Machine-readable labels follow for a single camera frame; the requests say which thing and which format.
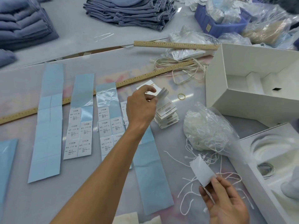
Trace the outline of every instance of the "plastic table cover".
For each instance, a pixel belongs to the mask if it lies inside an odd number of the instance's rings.
[[[50,17],[59,38],[16,52],[18,61],[2,68],[14,69],[43,63],[89,50],[132,44],[134,40],[148,41],[167,38],[189,25],[195,31],[201,28],[188,6],[175,2],[178,8],[174,18],[162,32],[139,26],[117,26],[87,16],[83,9],[86,0],[52,0],[41,3]]]
[[[64,64],[65,71],[63,97],[71,96],[75,75],[95,73],[95,85],[112,81],[119,82],[151,72],[153,65],[150,63],[150,60],[156,59],[164,52],[165,49],[163,48],[128,47],[58,61],[57,63]],[[2,95],[0,97],[1,115],[15,113],[38,105],[43,70],[44,64],[39,64],[2,72],[2,80],[0,80],[0,92]],[[135,170],[131,169],[123,188],[116,215],[137,211],[140,222],[148,221],[160,215],[163,224],[209,223],[208,213],[203,211],[205,208],[204,201],[196,195],[188,194],[186,196],[182,205],[184,213],[188,210],[190,201],[192,199],[194,201],[188,215],[181,215],[181,200],[184,194],[190,191],[190,188],[186,187],[182,195],[177,198],[180,190],[187,183],[182,178],[192,179],[194,174],[191,168],[177,163],[164,152],[164,150],[168,151],[174,158],[187,163],[184,159],[188,152],[185,150],[186,137],[183,133],[183,120],[186,112],[197,101],[205,104],[204,81],[197,82],[193,79],[182,85],[175,85],[171,77],[156,77],[152,80],[157,86],[166,87],[169,90],[168,97],[175,102],[178,109],[177,114],[180,118],[178,123],[166,129],[161,129],[155,122],[151,123],[155,143],[175,205],[150,216],[145,216]],[[118,89],[119,101],[126,101],[136,87],[143,83],[140,82]],[[186,95],[185,100],[180,101],[178,99],[179,93]],[[63,106],[62,153],[65,147],[69,110],[70,105]],[[96,105],[94,105],[94,113],[97,113]],[[27,184],[36,119],[37,116],[34,115],[0,126],[0,140],[19,139],[7,190],[3,224],[49,223],[101,163],[100,140],[96,128],[98,116],[94,115],[92,155],[64,160],[61,163],[59,175]],[[229,117],[229,121],[235,126],[241,138],[267,128],[261,123],[249,119]],[[219,172],[220,160],[216,164],[211,165],[211,168],[214,172]],[[230,161],[225,157],[223,158],[222,171],[235,171]],[[197,191],[198,187],[199,182],[196,182],[193,186],[193,191]],[[244,200],[251,216],[251,223],[266,224],[244,185],[239,184],[238,187],[247,193],[255,207],[252,210],[248,201]]]

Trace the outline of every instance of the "hand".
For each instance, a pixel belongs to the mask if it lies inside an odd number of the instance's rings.
[[[158,102],[155,96],[145,94],[147,91],[155,93],[156,89],[152,86],[144,85],[127,99],[128,128],[133,128],[142,135],[155,117]]]
[[[220,176],[212,178],[206,189],[215,201],[214,204],[200,186],[199,192],[210,213],[210,224],[249,224],[246,205],[228,180]]]

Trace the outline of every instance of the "forearm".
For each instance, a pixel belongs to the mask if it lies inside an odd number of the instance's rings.
[[[144,130],[128,127],[99,167],[50,224],[111,224]]]

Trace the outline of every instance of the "ruler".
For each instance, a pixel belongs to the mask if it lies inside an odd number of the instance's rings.
[[[136,83],[136,82],[140,82],[140,81],[143,81],[143,80],[146,80],[146,79],[150,79],[150,78],[153,78],[157,75],[161,75],[161,74],[167,73],[169,71],[175,70],[177,68],[184,67],[184,66],[191,65],[191,64],[194,64],[194,62],[193,61],[185,61],[185,62],[181,62],[181,63],[175,64],[173,66],[170,66],[170,67],[165,67],[165,68],[161,68],[161,69],[156,70],[156,71],[152,71],[150,73],[146,73],[144,75],[139,75],[139,76],[136,76],[136,77],[131,78],[131,79],[126,79],[122,82],[117,82],[116,83],[116,88],[120,88],[120,87],[127,86],[127,85],[130,85],[130,84]],[[71,97],[62,99],[62,105],[69,104],[70,102],[71,102]],[[22,118],[25,118],[25,117],[28,117],[28,116],[32,116],[34,114],[37,114],[37,111],[38,111],[38,107],[35,107],[35,108],[31,108],[31,109],[28,109],[28,110],[25,110],[25,111],[17,112],[17,113],[12,114],[12,115],[0,117],[0,125],[5,124],[5,123],[9,123],[9,122],[12,122],[12,121],[15,121],[15,120],[18,120],[18,119],[22,119]]]
[[[201,50],[217,50],[219,48],[219,45],[160,42],[160,41],[134,41],[134,46],[173,48],[173,49],[201,49]]]

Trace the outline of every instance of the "open white box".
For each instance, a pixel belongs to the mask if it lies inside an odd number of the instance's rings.
[[[223,115],[270,127],[299,117],[297,51],[222,44],[205,77],[207,107]]]
[[[299,134],[291,124],[286,123],[241,139],[242,149],[251,153],[254,141],[265,135],[279,135],[299,139]],[[237,173],[241,175],[244,185],[267,223],[299,223],[299,201],[288,198],[280,189],[283,182],[290,180],[295,166],[299,165],[298,149],[281,154],[268,161],[275,167],[276,172],[266,180],[257,169],[257,163],[254,159],[250,160],[248,164],[243,164],[232,158],[230,158],[230,161]]]

